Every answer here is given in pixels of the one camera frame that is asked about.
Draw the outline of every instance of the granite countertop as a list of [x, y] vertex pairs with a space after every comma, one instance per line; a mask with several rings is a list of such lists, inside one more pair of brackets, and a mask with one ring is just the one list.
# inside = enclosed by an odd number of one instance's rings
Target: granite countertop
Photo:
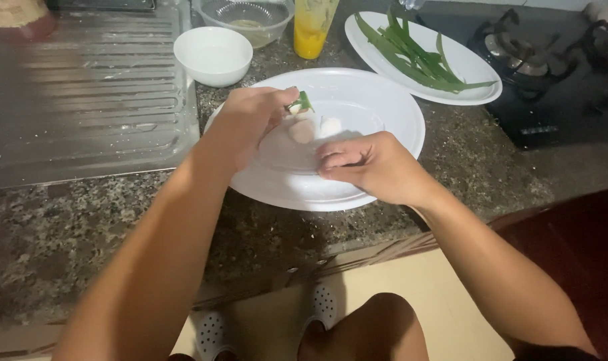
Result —
[[[343, 35], [352, 11], [341, 4], [317, 60], [305, 61], [292, 52], [290, 25], [281, 39], [256, 50], [238, 86], [304, 68], [368, 69]], [[202, 127], [231, 89], [197, 86]], [[608, 188], [608, 143], [520, 152], [483, 107], [417, 101], [427, 124], [420, 163], [483, 220]], [[0, 190], [0, 324], [66, 317], [169, 174]], [[229, 190], [205, 278], [217, 283], [283, 272], [420, 232], [408, 209], [383, 202], [348, 211], [305, 212]]]

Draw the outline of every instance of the yellow bottle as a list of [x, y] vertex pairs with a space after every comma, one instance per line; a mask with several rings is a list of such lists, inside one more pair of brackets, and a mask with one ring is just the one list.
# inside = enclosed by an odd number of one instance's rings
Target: yellow bottle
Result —
[[322, 52], [339, 0], [295, 0], [293, 47], [304, 59]]

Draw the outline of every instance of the hand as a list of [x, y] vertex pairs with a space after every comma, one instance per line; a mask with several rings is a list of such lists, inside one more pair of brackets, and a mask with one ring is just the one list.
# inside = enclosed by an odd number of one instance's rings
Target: hand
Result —
[[317, 156], [322, 178], [351, 183], [384, 202], [423, 208], [444, 189], [389, 132], [326, 143]]
[[284, 106], [299, 96], [292, 87], [279, 90], [271, 87], [239, 88], [230, 92], [222, 110], [203, 138], [230, 157], [235, 170], [244, 169], [257, 151], [264, 135], [281, 121]]

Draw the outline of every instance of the clear plastic bowl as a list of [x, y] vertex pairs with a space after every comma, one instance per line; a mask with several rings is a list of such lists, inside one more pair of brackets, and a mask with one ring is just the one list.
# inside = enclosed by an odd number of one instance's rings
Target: clear plastic bowl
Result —
[[254, 49], [279, 38], [295, 13], [292, 0], [195, 0], [206, 26], [221, 26], [245, 36]]

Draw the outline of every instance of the white oval plate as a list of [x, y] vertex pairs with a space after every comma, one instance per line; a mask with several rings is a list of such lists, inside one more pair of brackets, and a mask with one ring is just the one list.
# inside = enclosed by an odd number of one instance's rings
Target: white oval plate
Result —
[[[386, 14], [374, 12], [360, 12], [362, 19], [377, 30], [380, 26], [388, 27], [388, 18]], [[418, 25], [414, 22], [408, 23], [409, 34], [424, 50], [437, 52], [436, 40], [437, 32]], [[487, 64], [477, 54], [473, 53], [466, 46], [459, 42], [442, 36], [442, 44], [446, 60], [449, 61], [449, 66], [453, 72], [467, 83], [490, 82], [497, 80], [498, 82], [489, 87], [477, 89], [468, 89], [459, 94], [449, 93], [425, 87], [417, 83], [415, 80], [407, 77], [401, 71], [397, 70], [388, 60], [380, 54], [380, 52], [369, 43], [366, 35], [357, 26], [355, 15], [351, 15], [344, 24], [344, 31], [349, 42], [355, 48], [364, 62], [368, 64], [376, 73], [392, 79], [401, 85], [408, 88], [408, 91], [422, 99], [430, 100], [436, 103], [451, 104], [451, 105], [479, 105], [494, 101], [502, 93], [502, 81], [500, 76], [493, 68]]]
[[[388, 130], [413, 156], [419, 156], [424, 117], [408, 90], [396, 82], [369, 71], [320, 68], [277, 75], [253, 85], [291, 86], [307, 92], [317, 117], [342, 120], [343, 133], [336, 137]], [[206, 130], [220, 109], [212, 113]], [[303, 211], [341, 211], [375, 201], [353, 185], [326, 181], [316, 174], [315, 148], [329, 139], [317, 135], [309, 144], [296, 144], [286, 129], [279, 126], [264, 138], [251, 164], [233, 177], [231, 188], [260, 202]]]

